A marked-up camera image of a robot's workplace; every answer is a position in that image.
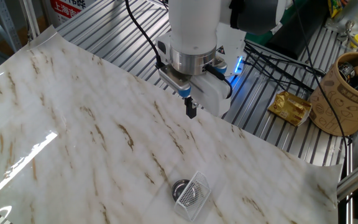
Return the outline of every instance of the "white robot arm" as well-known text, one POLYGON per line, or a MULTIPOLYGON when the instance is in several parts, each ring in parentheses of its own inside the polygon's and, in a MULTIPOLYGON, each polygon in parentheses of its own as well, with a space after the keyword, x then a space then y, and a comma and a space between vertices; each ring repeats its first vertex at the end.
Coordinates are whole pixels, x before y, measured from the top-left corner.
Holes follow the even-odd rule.
POLYGON ((157 39, 165 64, 158 70, 160 78, 186 98, 190 118, 197 104, 220 116, 231 103, 224 74, 238 72, 246 32, 274 28, 286 0, 169 0, 168 5, 172 30, 157 39))

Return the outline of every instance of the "cardboard cup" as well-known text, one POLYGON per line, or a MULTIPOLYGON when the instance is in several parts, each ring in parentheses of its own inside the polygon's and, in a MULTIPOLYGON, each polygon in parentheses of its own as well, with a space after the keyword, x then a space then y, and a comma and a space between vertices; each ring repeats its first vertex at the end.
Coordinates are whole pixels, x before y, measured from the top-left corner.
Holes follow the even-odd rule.
MULTIPOLYGON (((358 130, 358 91, 345 82, 338 70, 338 63, 349 62, 358 66, 358 52, 341 55, 321 81, 321 87, 339 117, 345 135, 358 130)), ((342 136, 336 118, 317 87, 310 96, 310 118, 317 127, 335 136, 342 136)))

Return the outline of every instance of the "marble-patterned sheet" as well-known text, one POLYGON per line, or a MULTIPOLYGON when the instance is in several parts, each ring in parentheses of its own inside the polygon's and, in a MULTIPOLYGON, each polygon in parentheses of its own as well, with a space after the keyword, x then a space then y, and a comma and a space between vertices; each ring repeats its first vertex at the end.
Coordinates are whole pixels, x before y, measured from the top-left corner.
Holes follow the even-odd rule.
POLYGON ((0 66, 0 214, 13 223, 337 223, 341 168, 316 167, 68 43, 49 28, 0 66))

